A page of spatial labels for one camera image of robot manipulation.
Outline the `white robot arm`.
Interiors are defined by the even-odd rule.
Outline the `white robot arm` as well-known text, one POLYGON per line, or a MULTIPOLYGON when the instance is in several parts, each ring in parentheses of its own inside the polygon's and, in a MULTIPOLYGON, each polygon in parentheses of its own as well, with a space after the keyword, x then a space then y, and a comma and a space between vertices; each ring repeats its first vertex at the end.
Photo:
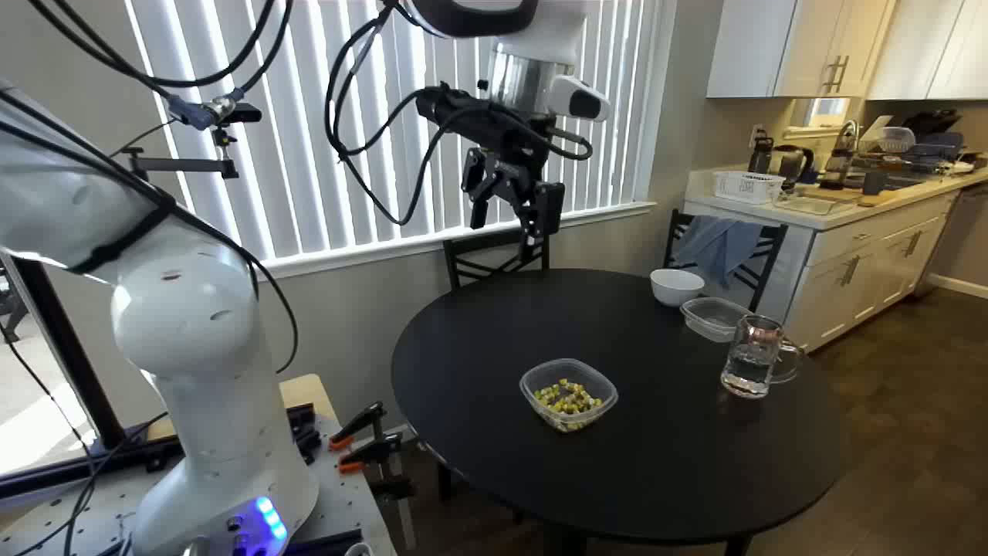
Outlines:
MULTIPOLYGON (((423 115, 442 131, 483 131, 477 117, 508 117, 548 143, 580 79, 575 40, 588 0, 493 3, 423 0, 414 16, 446 38, 497 38, 497 54, 539 77, 493 77, 491 97, 426 88, 423 115)), ((251 252, 184 214, 166 192, 96 158, 96 146, 2 79, 0 88, 0 243, 2 252, 111 284, 118 348, 149 370, 177 425, 182 461, 143 498, 133 556, 284 556, 318 507, 281 402, 258 326, 251 252)), ((521 169, 529 161, 493 155, 521 169)), ((517 193, 524 240, 558 230, 561 189, 517 193)))

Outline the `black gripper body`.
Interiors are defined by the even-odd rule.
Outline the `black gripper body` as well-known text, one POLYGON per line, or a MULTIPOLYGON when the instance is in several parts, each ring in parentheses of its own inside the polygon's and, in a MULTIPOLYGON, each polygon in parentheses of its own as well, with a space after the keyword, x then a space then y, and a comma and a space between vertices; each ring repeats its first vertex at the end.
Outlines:
POLYGON ((519 224, 524 220, 524 206, 539 202, 545 230, 558 229, 561 193, 565 193, 561 181, 539 181, 532 169, 519 163, 499 161, 483 149, 468 149, 459 189, 468 196, 471 189, 483 181, 491 181, 491 196, 499 196, 513 206, 513 214, 519 215, 519 224))

